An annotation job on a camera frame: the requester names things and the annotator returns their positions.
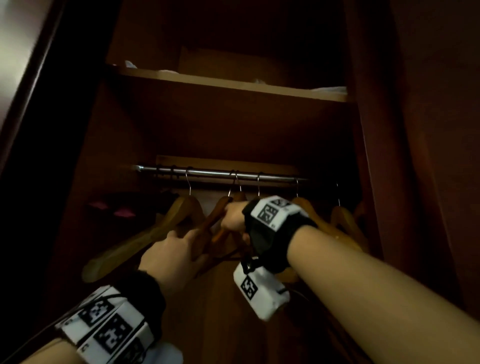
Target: forearm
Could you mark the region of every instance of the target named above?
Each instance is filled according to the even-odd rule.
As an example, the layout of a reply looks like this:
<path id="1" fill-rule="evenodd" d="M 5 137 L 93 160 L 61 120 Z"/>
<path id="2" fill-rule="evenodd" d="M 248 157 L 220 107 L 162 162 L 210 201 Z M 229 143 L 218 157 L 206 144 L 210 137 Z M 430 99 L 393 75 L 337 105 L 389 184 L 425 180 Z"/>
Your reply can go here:
<path id="1" fill-rule="evenodd" d="M 294 235 L 288 261 L 374 362 L 480 358 L 478 322 L 389 265 L 309 226 Z"/>
<path id="2" fill-rule="evenodd" d="M 22 364 L 84 364 L 77 349 L 62 339 L 55 339 L 24 360 Z"/>

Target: wooden shelf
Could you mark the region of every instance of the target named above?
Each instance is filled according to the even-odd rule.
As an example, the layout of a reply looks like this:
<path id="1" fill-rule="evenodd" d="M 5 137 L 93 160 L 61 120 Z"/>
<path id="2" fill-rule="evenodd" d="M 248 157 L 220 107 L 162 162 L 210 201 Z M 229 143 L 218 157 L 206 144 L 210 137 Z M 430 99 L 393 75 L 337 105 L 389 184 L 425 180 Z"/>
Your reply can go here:
<path id="1" fill-rule="evenodd" d="M 351 144 L 348 104 L 340 93 L 116 66 L 109 74 L 122 105 L 155 138 L 159 154 L 322 164 Z"/>

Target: hanger bar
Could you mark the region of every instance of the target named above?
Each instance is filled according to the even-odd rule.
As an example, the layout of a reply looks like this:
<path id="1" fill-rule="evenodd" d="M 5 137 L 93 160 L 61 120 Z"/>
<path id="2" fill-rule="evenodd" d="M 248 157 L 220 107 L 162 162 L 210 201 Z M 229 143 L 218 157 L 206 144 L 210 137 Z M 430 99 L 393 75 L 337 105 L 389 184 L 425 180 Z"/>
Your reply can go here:
<path id="1" fill-rule="evenodd" d="M 284 182 L 284 183 L 296 183 L 298 182 L 308 182 L 307 178 L 296 177 L 296 176 L 287 176 L 283 174 L 269 174 L 269 173 L 258 173 L 255 172 L 240 172 L 232 173 L 231 170 L 204 170 L 200 168 L 191 168 L 191 167 L 176 167 L 176 166 L 162 166 L 158 165 L 156 167 L 150 166 L 141 166 L 134 165 L 133 169 L 137 172 L 147 172 L 152 174 L 163 174 L 163 175 L 174 175 L 185 177 L 185 173 L 188 168 L 189 177 L 208 177 L 208 178 L 221 178 L 235 180 L 238 176 L 239 180 L 242 181 L 257 181 L 257 178 L 260 182 Z"/>

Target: person's right arm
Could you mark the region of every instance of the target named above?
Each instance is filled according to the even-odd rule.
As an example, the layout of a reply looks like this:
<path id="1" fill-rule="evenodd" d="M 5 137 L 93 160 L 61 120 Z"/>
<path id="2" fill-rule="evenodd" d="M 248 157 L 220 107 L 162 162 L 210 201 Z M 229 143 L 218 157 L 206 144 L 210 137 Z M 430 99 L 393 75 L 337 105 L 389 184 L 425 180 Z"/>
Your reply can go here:
<path id="1" fill-rule="evenodd" d="M 244 230 L 232 203 L 222 226 Z M 377 364 L 478 363 L 480 324 L 384 262 L 311 226 L 294 234 L 287 259 Z"/>

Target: person's right hand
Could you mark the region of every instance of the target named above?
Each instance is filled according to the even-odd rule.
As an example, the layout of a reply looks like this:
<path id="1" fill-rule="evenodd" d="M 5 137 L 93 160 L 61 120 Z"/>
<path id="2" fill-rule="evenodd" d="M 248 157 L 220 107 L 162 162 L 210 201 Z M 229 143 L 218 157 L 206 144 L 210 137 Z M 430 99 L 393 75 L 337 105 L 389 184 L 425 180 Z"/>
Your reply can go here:
<path id="1" fill-rule="evenodd" d="M 225 207 L 227 213 L 222 220 L 222 228 L 242 233 L 245 232 L 245 217 L 242 214 L 242 210 L 247 205 L 248 201 L 229 203 L 227 207 Z"/>

